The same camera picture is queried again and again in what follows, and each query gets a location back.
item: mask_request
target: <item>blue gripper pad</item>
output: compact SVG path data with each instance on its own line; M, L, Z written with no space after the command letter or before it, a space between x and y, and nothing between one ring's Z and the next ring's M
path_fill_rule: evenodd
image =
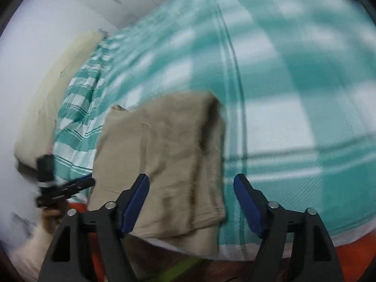
M261 191L255 190L244 174L234 177L234 192L252 232L263 238L267 226L268 200Z
M146 199L147 193L149 192L149 177L147 177L145 174L140 174L139 177L142 177L142 179L135 188L132 197L128 203L128 206L125 208L123 212L123 223L121 225L121 232L123 235L133 230L138 215L140 214L142 205L144 204L144 201Z

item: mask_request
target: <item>human hand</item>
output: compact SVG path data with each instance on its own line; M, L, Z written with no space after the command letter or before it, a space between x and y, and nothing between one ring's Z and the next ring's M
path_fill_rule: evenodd
M42 209L43 229L50 234L54 234L67 210L68 203L66 201L60 203L56 208Z

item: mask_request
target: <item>teal plaid bedsheet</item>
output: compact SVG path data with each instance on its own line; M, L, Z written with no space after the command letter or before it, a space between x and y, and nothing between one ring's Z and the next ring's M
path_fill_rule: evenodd
M316 208L336 245L375 228L376 28L360 6L165 4L102 41L70 82L53 146L58 179L91 173L111 106L176 90L211 90L223 106L220 257L252 259L259 243L233 192L240 172L287 209Z

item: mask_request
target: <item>beige cushion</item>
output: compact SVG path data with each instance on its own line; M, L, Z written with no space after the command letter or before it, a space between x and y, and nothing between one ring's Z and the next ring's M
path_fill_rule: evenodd
M103 33L87 31L78 37L42 80L25 113L15 145L14 155L22 164L36 168L36 158L51 148L65 91L103 36Z

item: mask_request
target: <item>silver screw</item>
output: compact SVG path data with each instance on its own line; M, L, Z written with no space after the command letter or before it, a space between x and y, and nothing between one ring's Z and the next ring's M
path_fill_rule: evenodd
M316 215L316 214L317 214L317 210L314 209L314 208L308 208L308 209L307 209L307 212L308 212L309 214L311 214L311 215Z
M269 207L272 208L272 209L277 209L279 207L279 203L277 203L277 201L270 201L268 203Z
M109 201L108 203L105 204L106 209L113 209L116 207L116 203L114 201Z
M73 216L73 215L75 215L76 213L77 213L77 210L76 210L76 209L69 209L68 212L67 212L68 216Z

